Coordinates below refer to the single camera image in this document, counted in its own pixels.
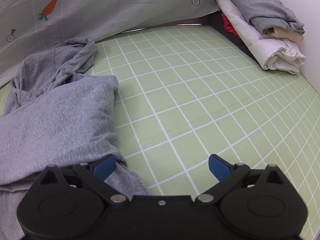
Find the green grid cutting mat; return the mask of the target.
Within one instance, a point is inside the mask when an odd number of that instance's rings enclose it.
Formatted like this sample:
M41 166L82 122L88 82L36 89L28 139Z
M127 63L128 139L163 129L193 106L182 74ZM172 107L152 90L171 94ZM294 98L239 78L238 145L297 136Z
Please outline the green grid cutting mat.
M217 154L289 183L295 234L319 232L319 94L300 74L263 70L212 27L168 27L95 42L92 76L113 75L118 149L157 205L169 196L196 199L219 181ZM73 166L47 165L26 192L42 184L61 215L101 204Z

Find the folded beige garment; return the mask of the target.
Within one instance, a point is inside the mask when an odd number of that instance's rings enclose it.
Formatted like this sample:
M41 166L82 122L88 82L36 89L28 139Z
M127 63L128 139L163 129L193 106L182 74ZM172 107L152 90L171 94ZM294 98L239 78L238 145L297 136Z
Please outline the folded beige garment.
M302 42L304 40L303 34L297 31L289 32L279 27L269 28L265 34L278 39L288 39L292 42Z

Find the folded grey garment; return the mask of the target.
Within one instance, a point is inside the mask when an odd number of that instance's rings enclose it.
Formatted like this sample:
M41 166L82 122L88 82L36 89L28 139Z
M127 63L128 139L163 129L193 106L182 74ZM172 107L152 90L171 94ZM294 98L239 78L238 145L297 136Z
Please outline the folded grey garment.
M278 27L288 32L304 34L304 23L295 13L279 0L231 0L242 13L246 21L261 33Z

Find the red and black garment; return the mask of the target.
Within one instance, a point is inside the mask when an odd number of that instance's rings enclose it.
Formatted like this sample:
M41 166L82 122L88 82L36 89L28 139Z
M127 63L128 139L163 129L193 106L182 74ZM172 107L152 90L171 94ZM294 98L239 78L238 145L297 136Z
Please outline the red and black garment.
M242 52L249 56L252 60L257 62L255 57L249 51L247 46L244 44L243 40L240 38L238 33L235 31L231 22L227 19L225 14L221 11L217 11L208 16L208 21L212 27L219 31L223 36L225 36L229 41L236 45Z

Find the grey carrot-print bed sheet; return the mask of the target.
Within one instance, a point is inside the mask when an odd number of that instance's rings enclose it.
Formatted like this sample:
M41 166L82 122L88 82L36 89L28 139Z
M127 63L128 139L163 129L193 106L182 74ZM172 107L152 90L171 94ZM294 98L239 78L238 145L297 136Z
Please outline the grey carrot-print bed sheet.
M217 10L214 0L1 0L1 84L16 75L27 56L68 38L100 41Z

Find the grey zip hoodie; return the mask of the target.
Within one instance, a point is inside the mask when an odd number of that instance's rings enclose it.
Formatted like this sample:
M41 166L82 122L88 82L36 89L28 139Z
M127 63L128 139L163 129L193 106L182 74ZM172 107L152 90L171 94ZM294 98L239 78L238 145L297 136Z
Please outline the grey zip hoodie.
M86 74L96 52L90 37L67 39L29 55L9 83L1 115L1 239L23 237L18 204L49 164L67 167L112 154L116 168L105 182L127 197L149 194L118 149L117 78Z

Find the folded white garment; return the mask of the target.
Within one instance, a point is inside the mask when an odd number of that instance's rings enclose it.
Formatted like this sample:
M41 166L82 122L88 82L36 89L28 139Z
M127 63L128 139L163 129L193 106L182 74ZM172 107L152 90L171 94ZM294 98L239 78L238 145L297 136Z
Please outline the folded white garment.
M288 39L279 39L259 31L245 20L231 0L216 0L236 33L264 70L281 70L299 74L306 58L297 44Z

